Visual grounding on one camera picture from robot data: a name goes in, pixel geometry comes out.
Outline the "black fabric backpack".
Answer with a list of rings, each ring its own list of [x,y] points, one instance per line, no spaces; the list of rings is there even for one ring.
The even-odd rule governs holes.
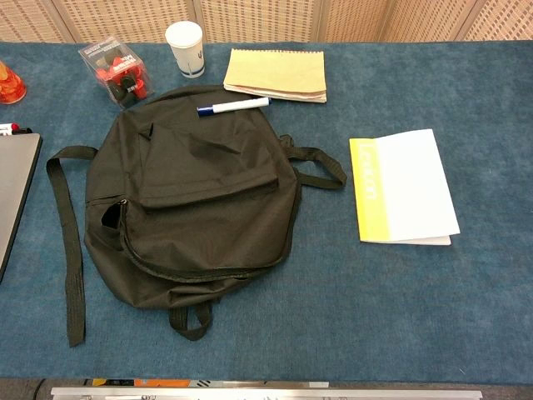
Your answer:
[[[47,161],[71,346],[86,332],[83,251],[118,299],[166,310],[196,341],[213,302],[287,258],[302,188],[346,185],[337,160],[277,135],[258,107],[204,112],[246,99],[181,87],[121,112],[101,147],[65,147]]]

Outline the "yellow and white book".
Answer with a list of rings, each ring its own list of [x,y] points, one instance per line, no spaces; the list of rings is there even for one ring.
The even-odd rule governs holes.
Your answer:
[[[451,245],[461,230],[430,128],[351,138],[349,148],[361,241]]]

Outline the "white marker with blue cap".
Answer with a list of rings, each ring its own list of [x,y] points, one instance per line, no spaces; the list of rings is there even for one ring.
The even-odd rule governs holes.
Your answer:
[[[210,106],[198,107],[197,114],[199,117],[211,116],[218,113],[228,113],[233,111],[239,111],[250,108],[261,108],[269,106],[272,102],[270,97],[258,97],[253,99],[224,102],[218,104],[212,104]]]

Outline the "tan spiral notebook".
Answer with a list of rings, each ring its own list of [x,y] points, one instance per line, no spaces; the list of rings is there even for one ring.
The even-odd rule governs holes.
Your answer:
[[[233,48],[223,86],[257,96],[325,103],[324,52]]]

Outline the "blue felt table cloth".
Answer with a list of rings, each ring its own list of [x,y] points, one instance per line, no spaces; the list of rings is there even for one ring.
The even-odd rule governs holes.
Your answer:
[[[27,96],[0,123],[42,136],[0,282],[0,377],[533,383],[533,42],[321,43],[324,104],[265,114],[349,168],[350,138],[429,128],[460,234],[362,243],[352,185],[306,187],[289,258],[222,298],[200,341],[117,300],[84,261],[85,342],[66,334],[62,233],[46,173],[99,147],[118,108],[72,44],[0,42]]]

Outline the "white paper cup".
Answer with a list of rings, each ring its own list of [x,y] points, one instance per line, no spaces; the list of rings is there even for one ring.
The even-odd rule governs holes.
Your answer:
[[[175,22],[165,31],[165,39],[184,77],[198,78],[204,73],[203,32],[197,23]]]

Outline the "woven folding screen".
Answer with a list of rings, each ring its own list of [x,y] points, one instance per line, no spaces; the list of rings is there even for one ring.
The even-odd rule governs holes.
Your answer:
[[[161,43],[172,23],[207,43],[533,39],[533,0],[0,0],[0,42]]]

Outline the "clear box of red caps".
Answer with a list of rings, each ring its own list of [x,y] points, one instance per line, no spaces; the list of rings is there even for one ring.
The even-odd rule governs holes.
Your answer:
[[[78,51],[87,69],[120,108],[129,108],[152,95],[143,60],[114,36]]]

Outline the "orange black label strip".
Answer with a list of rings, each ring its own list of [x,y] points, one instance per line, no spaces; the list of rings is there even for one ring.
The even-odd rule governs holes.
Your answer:
[[[167,378],[91,378],[84,381],[89,387],[135,387],[135,388],[329,388],[323,381],[225,381],[208,379]]]

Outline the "grey laptop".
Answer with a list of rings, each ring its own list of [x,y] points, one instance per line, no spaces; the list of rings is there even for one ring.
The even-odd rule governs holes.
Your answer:
[[[0,137],[0,282],[10,257],[41,144],[38,133]]]

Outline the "orange translucent object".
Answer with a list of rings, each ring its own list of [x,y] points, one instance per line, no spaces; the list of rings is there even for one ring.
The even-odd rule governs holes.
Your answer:
[[[26,93],[24,81],[0,60],[0,103],[17,103],[25,97]]]

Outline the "aluminium rail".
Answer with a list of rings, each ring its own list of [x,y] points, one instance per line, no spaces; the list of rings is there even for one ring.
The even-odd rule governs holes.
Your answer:
[[[483,400],[480,391],[332,388],[54,387],[52,400]]]

